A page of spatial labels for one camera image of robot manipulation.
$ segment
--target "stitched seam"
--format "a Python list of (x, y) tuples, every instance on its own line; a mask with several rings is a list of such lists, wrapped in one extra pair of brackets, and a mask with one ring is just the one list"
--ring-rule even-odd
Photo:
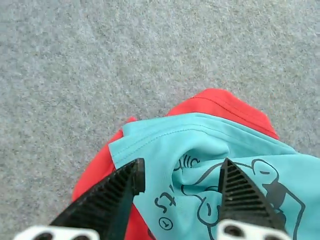
[[(212, 129), (212, 128), (209, 128), (209, 127), (206, 127), (206, 126), (203, 126), (203, 125), (198, 125), (198, 124), (185, 124), (185, 125), (194, 125), (194, 126), (198, 126), (198, 127), (203, 127), (203, 128), (212, 130), (212, 131), (214, 131), (214, 132), (221, 133), (221, 134), (223, 134), (223, 135), (225, 135), (225, 136), (227, 136), (227, 137), (233, 138), (232, 136), (229, 136), (229, 135), (225, 134), (225, 133), (222, 132), (222, 131), (214, 130), (214, 129)], [(203, 130), (197, 130), (197, 129), (194, 129), (194, 128), (188, 128), (188, 129), (184, 129), (184, 130), (168, 132), (168, 133), (165, 133), (165, 134), (162, 134), (162, 135), (160, 135), (160, 136), (157, 136), (156, 138), (153, 138), (152, 140), (146, 142), (146, 143), (143, 144), (141, 147), (139, 147), (138, 149), (136, 149), (136, 150), (133, 151), (132, 153), (128, 154), (128, 155), (125, 156), (124, 158), (129, 157), (130, 155), (132, 155), (132, 154), (135, 153), (136, 151), (138, 151), (138, 150), (140, 150), (141, 148), (143, 148), (145, 145), (147, 145), (147, 144), (155, 141), (155, 140), (158, 139), (158, 138), (161, 138), (161, 137), (164, 137), (164, 136), (167, 136), (167, 135), (170, 135), (170, 134), (174, 134), (174, 133), (189, 131), (189, 130), (194, 130), (194, 131), (203, 132), (203, 133), (205, 133), (205, 134), (208, 134), (208, 133), (206, 133), (206, 132), (203, 131)], [(136, 141), (135, 143), (131, 144), (130, 146), (127, 146), (125, 149), (122, 149), (121, 151), (117, 152), (116, 154), (113, 155), (114, 158), (115, 158), (116, 156), (118, 156), (121, 152), (126, 151), (127, 149), (131, 148), (133, 145), (136, 145), (137, 143), (143, 141), (144, 139), (146, 139), (146, 138), (148, 138), (148, 137), (150, 137), (150, 136), (151, 136), (151, 135), (148, 135), (148, 136), (144, 137), (143, 139), (141, 139), (141, 140), (139, 140), (139, 141)], [(233, 141), (233, 143), (238, 144), (239, 146), (243, 146), (243, 147), (244, 147), (244, 146), (245, 146), (245, 147), (250, 146), (249, 144), (243, 143), (242, 141), (240, 141), (240, 140), (238, 140), (238, 139), (236, 139), (236, 142)]]
[[(231, 114), (233, 114), (233, 115), (241, 118), (242, 120), (245, 120), (246, 122), (249, 122), (249, 123), (255, 125), (256, 127), (259, 127), (259, 128), (261, 128), (261, 129), (267, 131), (268, 133), (273, 134), (273, 135), (275, 135), (275, 136), (278, 137), (278, 135), (277, 135), (274, 131), (270, 131), (269, 129), (267, 129), (267, 128), (263, 127), (263, 126), (258, 125), (258, 124), (256, 124), (255, 122), (249, 121), (249, 120), (245, 119), (244, 117), (242, 117), (242, 116), (240, 116), (240, 115), (238, 115), (238, 114), (235, 114), (234, 112), (230, 111), (228, 108), (226, 108), (226, 106), (223, 106), (222, 103), (226, 104), (226, 105), (227, 105), (228, 107), (230, 107), (230, 108), (233, 108), (233, 109), (241, 112), (238, 108), (236, 108), (236, 107), (234, 107), (234, 106), (231, 106), (231, 105), (228, 104), (226, 101), (224, 101), (224, 100), (222, 100), (222, 99), (220, 99), (220, 98), (217, 98), (217, 99), (221, 100), (222, 103), (217, 102), (216, 100), (213, 100), (213, 99), (209, 99), (209, 98), (205, 98), (205, 97), (198, 97), (198, 96), (197, 96), (197, 97), (192, 97), (192, 98), (190, 98), (190, 99), (205, 99), (205, 100), (211, 101), (211, 102), (213, 102), (213, 103), (216, 103), (217, 105), (219, 105), (220, 107), (222, 107), (223, 109), (225, 109), (226, 111), (228, 111), (229, 113), (231, 113)], [(249, 115), (249, 114), (246, 114), (246, 113), (243, 113), (243, 115), (248, 116), (248, 117), (251, 117), (251, 118), (255, 119), (257, 122), (260, 122), (260, 123), (262, 124), (262, 122), (261, 122), (260, 120), (258, 120), (257, 118), (255, 118), (253, 115)]]

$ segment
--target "cartoon drawing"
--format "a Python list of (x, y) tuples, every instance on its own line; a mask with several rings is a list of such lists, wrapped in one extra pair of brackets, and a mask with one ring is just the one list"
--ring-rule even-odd
[[(287, 223), (287, 217), (281, 208), (286, 202), (286, 199), (291, 198), (297, 203), (297, 206), (299, 209), (297, 211), (294, 228), (292, 232), (289, 232), (289, 234), (293, 236), (293, 240), (297, 240), (299, 225), (306, 207), (305, 204), (298, 197), (296, 197), (289, 189), (287, 189), (283, 184), (279, 182), (278, 171), (266, 161), (262, 159), (254, 159), (251, 162), (251, 165), (246, 165), (239, 162), (235, 162), (235, 163), (243, 170), (245, 170), (246, 168), (251, 170), (249, 171), (249, 173), (247, 170), (245, 172), (250, 178), (255, 180), (254, 182), (262, 191), (262, 193), (266, 196), (267, 200), (273, 206), (274, 210), (277, 212), (279, 217), (283, 220), (284, 224)], [(217, 171), (220, 171), (219, 167), (222, 164), (223, 163), (221, 162), (210, 167), (193, 184), (193, 186), (200, 184), (210, 174), (213, 174), (213, 172), (215, 172), (215, 174), (219, 174), (219, 172)], [(217, 195), (216, 193), (218, 191), (218, 186), (217, 185), (209, 186), (199, 194), (189, 194), (187, 188), (188, 186), (182, 185), (181, 192), (186, 196), (194, 196), (197, 199), (199, 199), (200, 204), (197, 209), (197, 218), (203, 225), (206, 226), (209, 234), (209, 239), (215, 240), (212, 230), (218, 223), (220, 206), (215, 204), (214, 202), (209, 202), (208, 194), (210, 194), (209, 193), (210, 191), (214, 191), (215, 195)]]

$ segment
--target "screw hole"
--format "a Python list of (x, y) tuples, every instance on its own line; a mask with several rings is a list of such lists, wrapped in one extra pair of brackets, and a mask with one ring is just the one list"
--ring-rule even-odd
[(282, 239), (277, 236), (266, 236), (264, 240), (282, 240)]
[(49, 232), (44, 232), (36, 236), (33, 240), (52, 240), (54, 236)]
[(81, 235), (81, 236), (75, 237), (73, 240), (90, 240), (90, 238), (88, 236)]
[(226, 226), (224, 228), (224, 232), (226, 234), (229, 234), (229, 235), (232, 235), (234, 237), (244, 237), (245, 236), (245, 233), (237, 226), (234, 226), (234, 225), (229, 225), (229, 226)]

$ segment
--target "circle symbol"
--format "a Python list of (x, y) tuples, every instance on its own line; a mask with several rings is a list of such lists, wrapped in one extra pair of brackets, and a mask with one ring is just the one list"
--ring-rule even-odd
[(166, 231), (171, 230), (174, 227), (174, 224), (169, 218), (160, 217), (159, 218), (159, 226)]

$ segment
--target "red fabric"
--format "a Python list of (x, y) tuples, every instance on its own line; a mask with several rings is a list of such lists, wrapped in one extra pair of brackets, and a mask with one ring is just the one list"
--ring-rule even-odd
[[(245, 125), (272, 138), (279, 139), (268, 117), (251, 107), (230, 92), (209, 88), (174, 107), (167, 116), (186, 113), (209, 114)], [(136, 121), (134, 117), (127, 122)], [(74, 188), (72, 201), (75, 201), (93, 185), (115, 170), (108, 145), (123, 137), (120, 129), (95, 156)], [(145, 221), (133, 205), (125, 234), (125, 240), (154, 240)]]

